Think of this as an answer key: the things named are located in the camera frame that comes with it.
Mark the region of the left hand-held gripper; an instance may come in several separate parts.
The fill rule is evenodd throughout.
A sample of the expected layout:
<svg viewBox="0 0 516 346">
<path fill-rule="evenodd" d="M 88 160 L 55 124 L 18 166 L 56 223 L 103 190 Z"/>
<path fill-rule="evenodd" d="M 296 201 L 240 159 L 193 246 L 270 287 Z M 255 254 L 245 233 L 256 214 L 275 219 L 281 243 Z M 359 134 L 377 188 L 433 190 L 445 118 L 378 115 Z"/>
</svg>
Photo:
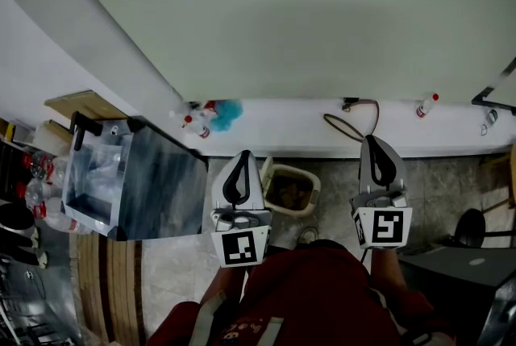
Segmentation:
<svg viewBox="0 0 516 346">
<path fill-rule="evenodd" d="M 234 156 L 212 185 L 211 233 L 221 267 L 247 267 L 263 262 L 273 214 L 264 208 L 260 170 L 249 150 Z M 262 210 L 233 211 L 222 210 Z"/>
</svg>

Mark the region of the cream pedal trash bin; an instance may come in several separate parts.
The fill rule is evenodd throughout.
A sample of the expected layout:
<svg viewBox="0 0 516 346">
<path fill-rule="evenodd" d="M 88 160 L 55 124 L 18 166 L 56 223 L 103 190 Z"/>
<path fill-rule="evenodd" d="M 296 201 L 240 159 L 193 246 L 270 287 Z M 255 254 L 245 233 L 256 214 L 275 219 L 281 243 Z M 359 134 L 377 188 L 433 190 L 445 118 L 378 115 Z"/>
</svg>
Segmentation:
<svg viewBox="0 0 516 346">
<path fill-rule="evenodd" d="M 308 177 L 313 182 L 314 189 L 312 191 L 310 202 L 304 210 L 302 210 L 302 211 L 287 210 L 285 208 L 275 206 L 266 200 L 266 194 L 267 194 L 267 191 L 269 188 L 269 184 L 272 180 L 273 174 L 279 170 L 285 170 L 285 171 L 291 171 L 294 173 L 299 173 L 303 176 Z M 315 174 L 313 174 L 309 171 L 306 171 L 304 169 L 295 168 L 290 165 L 277 164 L 274 162 L 272 157 L 268 157 L 261 167 L 260 179 L 261 179 L 261 183 L 262 183 L 264 205 L 266 208 L 274 211 L 275 213 L 282 214 L 282 215 L 288 215 L 288 216 L 294 217 L 294 218 L 305 218 L 305 217 L 310 216 L 314 212 L 314 209 L 318 204 L 318 199 L 319 199 L 319 195 L 321 192 L 321 181 Z"/>
</svg>

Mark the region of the wooden stool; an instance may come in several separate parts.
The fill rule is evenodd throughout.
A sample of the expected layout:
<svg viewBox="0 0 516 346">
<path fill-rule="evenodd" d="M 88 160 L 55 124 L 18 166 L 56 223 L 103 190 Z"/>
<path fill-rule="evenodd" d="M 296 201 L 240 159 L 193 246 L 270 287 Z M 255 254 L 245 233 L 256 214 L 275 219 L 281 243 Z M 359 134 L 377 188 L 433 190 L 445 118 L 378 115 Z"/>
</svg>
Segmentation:
<svg viewBox="0 0 516 346">
<path fill-rule="evenodd" d="M 510 210 L 516 209 L 516 143 L 512 145 L 508 154 L 483 162 L 481 167 L 483 169 L 491 169 L 492 167 L 502 164 L 507 164 L 510 174 L 509 197 L 490 207 L 485 208 L 482 211 L 484 214 L 505 205 L 507 205 Z"/>
</svg>

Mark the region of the brown belt loop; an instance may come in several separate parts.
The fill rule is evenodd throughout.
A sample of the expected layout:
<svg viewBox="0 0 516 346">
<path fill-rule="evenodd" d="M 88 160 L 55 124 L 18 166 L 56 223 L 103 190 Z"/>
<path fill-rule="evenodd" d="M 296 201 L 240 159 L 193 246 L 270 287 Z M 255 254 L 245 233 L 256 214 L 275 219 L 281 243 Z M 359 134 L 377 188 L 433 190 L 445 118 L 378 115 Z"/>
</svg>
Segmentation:
<svg viewBox="0 0 516 346">
<path fill-rule="evenodd" d="M 341 111 L 344 113 L 350 113 L 352 109 L 357 108 L 359 106 L 372 106 L 375 110 L 374 122 L 372 125 L 372 129 L 369 132 L 369 135 L 372 135 L 377 129 L 377 125 L 380 119 L 380 105 L 378 101 L 372 99 L 345 98 L 343 100 Z M 322 116 L 322 118 L 330 127 L 335 129 L 340 134 L 343 134 L 348 139 L 353 140 L 357 143 L 362 143 L 365 140 L 365 137 L 367 136 L 367 134 L 363 134 L 358 128 L 354 127 L 351 123 L 349 123 L 343 118 L 340 118 L 337 115 L 325 113 Z"/>
</svg>

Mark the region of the white bottle with red cap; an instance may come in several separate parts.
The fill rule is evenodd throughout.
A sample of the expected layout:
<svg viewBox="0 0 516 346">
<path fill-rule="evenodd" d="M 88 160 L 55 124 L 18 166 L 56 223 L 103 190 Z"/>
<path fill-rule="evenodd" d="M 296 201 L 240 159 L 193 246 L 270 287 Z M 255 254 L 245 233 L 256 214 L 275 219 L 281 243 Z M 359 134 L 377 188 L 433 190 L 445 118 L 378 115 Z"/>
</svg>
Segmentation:
<svg viewBox="0 0 516 346">
<path fill-rule="evenodd" d="M 418 108 L 416 109 L 416 115 L 420 119 L 426 117 L 432 111 L 438 100 L 439 95 L 437 93 L 427 95 L 418 105 Z"/>
</svg>

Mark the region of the black shelf rack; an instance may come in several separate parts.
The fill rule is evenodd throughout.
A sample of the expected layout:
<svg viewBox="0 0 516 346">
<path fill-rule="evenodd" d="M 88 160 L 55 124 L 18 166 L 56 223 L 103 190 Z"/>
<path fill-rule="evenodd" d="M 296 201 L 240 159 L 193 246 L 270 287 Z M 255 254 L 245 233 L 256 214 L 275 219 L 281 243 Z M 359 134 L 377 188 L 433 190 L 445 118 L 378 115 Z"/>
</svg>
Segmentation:
<svg viewBox="0 0 516 346">
<path fill-rule="evenodd" d="M 20 202 L 25 199 L 26 188 L 33 178 L 30 170 L 31 156 L 0 141 L 0 199 Z"/>
</svg>

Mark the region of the white foam box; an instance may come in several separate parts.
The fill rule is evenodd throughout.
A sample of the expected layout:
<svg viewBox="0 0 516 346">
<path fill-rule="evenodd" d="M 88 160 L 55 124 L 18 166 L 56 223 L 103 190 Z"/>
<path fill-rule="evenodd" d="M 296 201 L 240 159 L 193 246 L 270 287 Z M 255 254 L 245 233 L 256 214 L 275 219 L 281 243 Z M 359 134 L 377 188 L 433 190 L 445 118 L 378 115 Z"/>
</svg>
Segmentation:
<svg viewBox="0 0 516 346">
<path fill-rule="evenodd" d="M 67 156 L 73 136 L 68 129 L 53 120 L 41 123 L 35 130 L 32 146 L 53 156 Z"/>
</svg>

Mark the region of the black L-shaped bracket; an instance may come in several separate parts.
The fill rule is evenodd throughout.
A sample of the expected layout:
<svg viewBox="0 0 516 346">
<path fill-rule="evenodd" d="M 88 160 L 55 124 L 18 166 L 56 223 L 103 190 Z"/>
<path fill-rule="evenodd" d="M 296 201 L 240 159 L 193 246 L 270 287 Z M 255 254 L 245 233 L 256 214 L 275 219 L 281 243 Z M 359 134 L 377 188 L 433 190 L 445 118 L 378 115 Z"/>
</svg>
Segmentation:
<svg viewBox="0 0 516 346">
<path fill-rule="evenodd" d="M 74 135 L 73 150 L 80 151 L 85 133 L 88 131 L 94 136 L 100 136 L 102 134 L 103 126 L 100 123 L 90 119 L 86 115 L 83 115 L 79 111 L 75 111 L 72 114 L 71 123 L 69 126 L 69 132 Z"/>
</svg>

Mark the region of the person's left forearm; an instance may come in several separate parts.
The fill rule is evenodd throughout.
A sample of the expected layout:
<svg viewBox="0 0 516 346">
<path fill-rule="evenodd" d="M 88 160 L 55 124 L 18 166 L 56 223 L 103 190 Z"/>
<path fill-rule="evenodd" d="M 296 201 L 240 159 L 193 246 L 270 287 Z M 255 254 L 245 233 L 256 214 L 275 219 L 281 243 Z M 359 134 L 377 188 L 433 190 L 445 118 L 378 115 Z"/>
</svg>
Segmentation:
<svg viewBox="0 0 516 346">
<path fill-rule="evenodd" d="M 204 304 L 219 292 L 226 295 L 228 302 L 238 303 L 241 299 L 246 272 L 244 267 L 220 268 L 202 296 L 200 303 Z"/>
</svg>

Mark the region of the person's right shoe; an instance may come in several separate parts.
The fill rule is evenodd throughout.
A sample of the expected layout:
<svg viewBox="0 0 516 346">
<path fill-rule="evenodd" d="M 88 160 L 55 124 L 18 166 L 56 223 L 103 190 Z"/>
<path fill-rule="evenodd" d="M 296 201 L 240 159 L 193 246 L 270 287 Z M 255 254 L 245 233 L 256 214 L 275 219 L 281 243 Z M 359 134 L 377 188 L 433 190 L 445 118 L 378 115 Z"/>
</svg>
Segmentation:
<svg viewBox="0 0 516 346">
<path fill-rule="evenodd" d="M 316 227 L 306 227 L 298 237 L 297 245 L 306 245 L 318 239 L 318 229 Z"/>
</svg>

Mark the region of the blue cloth with spray bottles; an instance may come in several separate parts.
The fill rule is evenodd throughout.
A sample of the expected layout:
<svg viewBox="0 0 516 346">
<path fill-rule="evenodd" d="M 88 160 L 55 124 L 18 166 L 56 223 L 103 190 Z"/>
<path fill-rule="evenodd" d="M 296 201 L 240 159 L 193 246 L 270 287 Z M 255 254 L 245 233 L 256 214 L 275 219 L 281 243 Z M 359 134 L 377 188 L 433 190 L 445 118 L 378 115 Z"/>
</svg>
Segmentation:
<svg viewBox="0 0 516 346">
<path fill-rule="evenodd" d="M 219 100 L 214 104 L 214 115 L 210 120 L 213 131 L 224 132 L 231 129 L 233 122 L 243 113 L 240 100 Z"/>
</svg>

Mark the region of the black cabinet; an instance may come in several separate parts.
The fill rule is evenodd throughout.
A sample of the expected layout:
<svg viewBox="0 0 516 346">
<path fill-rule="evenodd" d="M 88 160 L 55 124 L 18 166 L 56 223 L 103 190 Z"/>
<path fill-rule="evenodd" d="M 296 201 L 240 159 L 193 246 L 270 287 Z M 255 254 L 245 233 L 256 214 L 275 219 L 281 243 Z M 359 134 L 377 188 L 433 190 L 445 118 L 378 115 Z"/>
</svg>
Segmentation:
<svg viewBox="0 0 516 346">
<path fill-rule="evenodd" d="M 516 248 L 439 246 L 399 261 L 408 287 L 456 330 L 457 346 L 516 346 Z"/>
</svg>

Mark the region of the person's right leg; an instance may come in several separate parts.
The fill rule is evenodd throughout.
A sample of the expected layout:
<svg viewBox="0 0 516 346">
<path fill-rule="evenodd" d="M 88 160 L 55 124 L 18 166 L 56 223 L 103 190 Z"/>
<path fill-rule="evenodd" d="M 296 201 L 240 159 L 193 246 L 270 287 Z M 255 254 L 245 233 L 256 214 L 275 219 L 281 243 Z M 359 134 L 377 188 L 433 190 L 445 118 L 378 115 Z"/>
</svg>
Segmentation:
<svg viewBox="0 0 516 346">
<path fill-rule="evenodd" d="M 319 254 L 355 258 L 342 244 L 333 240 L 314 240 L 310 243 L 299 243 L 295 250 L 315 250 Z"/>
</svg>

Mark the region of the person's red shirt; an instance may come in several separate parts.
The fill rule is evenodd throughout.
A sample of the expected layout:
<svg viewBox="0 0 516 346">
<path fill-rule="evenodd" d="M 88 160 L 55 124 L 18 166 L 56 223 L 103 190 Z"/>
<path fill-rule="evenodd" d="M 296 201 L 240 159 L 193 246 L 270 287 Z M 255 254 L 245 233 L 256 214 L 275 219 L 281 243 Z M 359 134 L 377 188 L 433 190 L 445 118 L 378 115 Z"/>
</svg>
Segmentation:
<svg viewBox="0 0 516 346">
<path fill-rule="evenodd" d="M 423 294 L 383 294 L 356 258 L 294 250 L 246 271 L 238 303 L 179 303 L 147 346 L 456 346 Z"/>
</svg>

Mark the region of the person's left leg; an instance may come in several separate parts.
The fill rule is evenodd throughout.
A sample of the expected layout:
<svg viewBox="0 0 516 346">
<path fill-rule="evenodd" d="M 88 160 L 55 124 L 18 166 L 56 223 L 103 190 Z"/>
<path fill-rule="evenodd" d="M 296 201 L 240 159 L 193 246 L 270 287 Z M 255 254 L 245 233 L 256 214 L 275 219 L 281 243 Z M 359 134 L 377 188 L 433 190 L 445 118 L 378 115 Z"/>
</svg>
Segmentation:
<svg viewBox="0 0 516 346">
<path fill-rule="evenodd" d="M 294 248 L 283 248 L 283 247 L 278 247 L 278 246 L 274 246 L 274 245 L 269 245 L 267 247 L 265 256 L 266 257 L 275 256 L 275 255 L 281 254 L 283 252 L 292 252 L 292 251 L 298 250 L 300 248 L 302 248 L 302 246 L 299 246 L 299 245 L 295 246 Z"/>
</svg>

